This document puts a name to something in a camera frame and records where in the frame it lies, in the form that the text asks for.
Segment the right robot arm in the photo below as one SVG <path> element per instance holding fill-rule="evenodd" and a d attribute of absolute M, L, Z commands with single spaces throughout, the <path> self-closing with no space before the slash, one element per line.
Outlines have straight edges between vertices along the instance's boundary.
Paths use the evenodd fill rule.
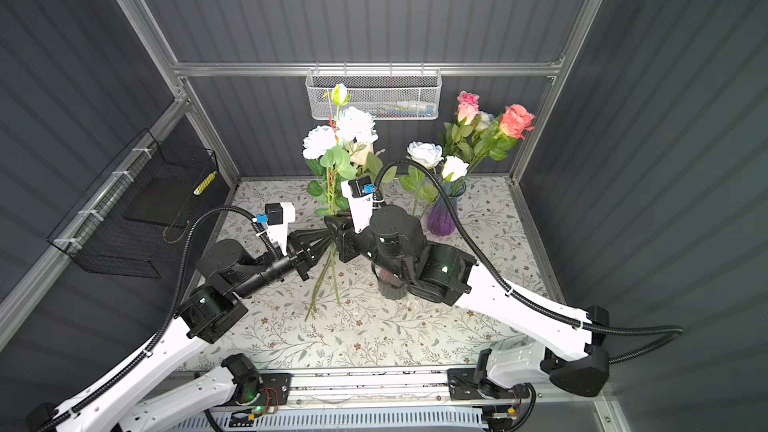
<path fill-rule="evenodd" d="M 470 387 L 488 398 L 549 382 L 580 397 L 597 396 L 609 378 L 602 340 L 587 330 L 587 312 L 496 280 L 473 255 L 426 239 L 418 220 L 399 206 L 374 211 L 359 228 L 350 216 L 328 216 L 325 226 L 339 258 L 370 261 L 382 295 L 411 294 L 435 304 L 484 314 L 524 333 L 530 344 L 481 351 Z"/>

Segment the coral pink rose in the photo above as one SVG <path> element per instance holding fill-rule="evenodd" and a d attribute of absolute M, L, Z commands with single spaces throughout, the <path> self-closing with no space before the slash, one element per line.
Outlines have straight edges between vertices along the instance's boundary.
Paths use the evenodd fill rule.
<path fill-rule="evenodd" d="M 505 160 L 517 142 L 525 139 L 525 133 L 534 129 L 534 118 L 524 106 L 513 104 L 507 106 L 487 128 L 476 131 L 469 172 L 474 172 L 480 163 L 488 158 L 496 162 Z"/>

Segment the light pink rose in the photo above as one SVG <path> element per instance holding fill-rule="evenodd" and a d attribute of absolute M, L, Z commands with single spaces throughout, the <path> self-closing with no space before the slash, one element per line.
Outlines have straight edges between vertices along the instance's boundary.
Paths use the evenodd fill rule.
<path fill-rule="evenodd" d="M 443 136 L 443 153 L 445 156 L 455 156 L 469 162 L 474 155 L 469 144 L 470 136 L 475 132 L 479 107 L 476 104 L 461 102 L 457 107 L 456 116 L 451 122 L 445 122 Z"/>

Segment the white blue rose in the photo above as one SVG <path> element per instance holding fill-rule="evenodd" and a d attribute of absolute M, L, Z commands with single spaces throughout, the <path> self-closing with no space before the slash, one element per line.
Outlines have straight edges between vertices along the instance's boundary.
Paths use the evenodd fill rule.
<path fill-rule="evenodd" d="M 417 214 L 419 202 L 431 203 L 437 197 L 437 189 L 427 177 L 426 171 L 432 171 L 442 161 L 442 147 L 433 143 L 414 141 L 407 146 L 408 158 L 424 170 L 413 165 L 407 167 L 407 174 L 400 177 L 402 188 L 413 196 L 412 214 Z"/>

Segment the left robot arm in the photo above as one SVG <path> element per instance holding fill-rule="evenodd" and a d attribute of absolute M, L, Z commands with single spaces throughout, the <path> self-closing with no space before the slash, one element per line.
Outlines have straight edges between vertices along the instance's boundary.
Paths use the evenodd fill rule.
<path fill-rule="evenodd" d="M 206 407 L 231 400 L 261 402 L 255 367 L 235 355 L 195 381 L 154 399 L 147 395 L 171 372 L 222 338 L 248 309 L 243 299 L 291 272 L 308 277 L 332 244 L 330 232 L 296 231 L 285 252 L 254 258 L 234 239 L 215 243 L 200 258 L 205 276 L 146 344 L 72 398 L 44 403 L 27 416 L 31 431 L 162 431 Z"/>

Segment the blue purple glass vase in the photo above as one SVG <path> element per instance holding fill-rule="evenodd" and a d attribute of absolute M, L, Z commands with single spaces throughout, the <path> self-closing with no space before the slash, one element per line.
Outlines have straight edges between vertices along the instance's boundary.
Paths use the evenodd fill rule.
<path fill-rule="evenodd" d="M 450 206 L 441 198 L 437 198 L 427 218 L 427 228 L 430 233 L 440 237 L 447 237 L 456 230 L 456 225 L 450 210 L 458 211 L 458 201 L 466 191 L 464 181 L 447 182 L 442 186 L 449 198 Z"/>

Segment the magenta pink rose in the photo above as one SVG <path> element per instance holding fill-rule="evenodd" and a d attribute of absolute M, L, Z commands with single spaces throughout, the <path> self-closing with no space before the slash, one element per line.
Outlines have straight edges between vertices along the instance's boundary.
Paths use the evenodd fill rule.
<path fill-rule="evenodd" d="M 480 112 L 479 96 L 462 91 L 459 93 L 457 101 L 457 123 L 455 132 L 453 133 L 453 139 L 456 151 L 462 158 L 465 158 L 466 154 L 463 152 L 461 144 L 474 132 L 474 122 L 476 121 L 477 114 Z"/>

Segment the pale pink rose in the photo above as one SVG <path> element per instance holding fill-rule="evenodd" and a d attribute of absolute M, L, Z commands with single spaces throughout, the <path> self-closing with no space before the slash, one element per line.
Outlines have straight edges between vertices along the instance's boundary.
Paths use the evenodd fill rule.
<path fill-rule="evenodd" d="M 374 182 L 383 169 L 385 162 L 380 157 L 381 152 L 375 152 L 372 144 L 356 151 L 351 156 L 352 165 L 356 167 L 358 177 L 368 177 Z"/>

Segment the red glass vase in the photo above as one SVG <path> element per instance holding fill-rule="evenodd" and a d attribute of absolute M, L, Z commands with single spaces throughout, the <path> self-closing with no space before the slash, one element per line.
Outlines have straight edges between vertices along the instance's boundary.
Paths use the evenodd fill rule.
<path fill-rule="evenodd" d="M 388 300 L 401 300 L 408 295 L 406 283 L 395 274 L 378 265 L 373 266 L 373 271 L 376 276 L 378 290 L 384 298 Z"/>

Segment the white peony flower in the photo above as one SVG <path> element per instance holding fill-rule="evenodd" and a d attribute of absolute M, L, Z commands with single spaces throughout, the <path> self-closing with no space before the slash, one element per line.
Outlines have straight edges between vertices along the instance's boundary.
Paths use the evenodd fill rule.
<path fill-rule="evenodd" d="M 345 105 L 346 87 L 337 84 L 332 98 L 337 105 Z M 303 139 L 302 155 L 315 176 L 307 186 L 307 193 L 319 202 L 316 215 L 335 216 L 349 209 L 348 201 L 342 196 L 341 183 L 358 177 L 351 156 L 367 144 L 372 144 L 374 150 L 377 140 L 374 116 L 355 107 L 337 111 L 326 125 L 308 132 Z"/>

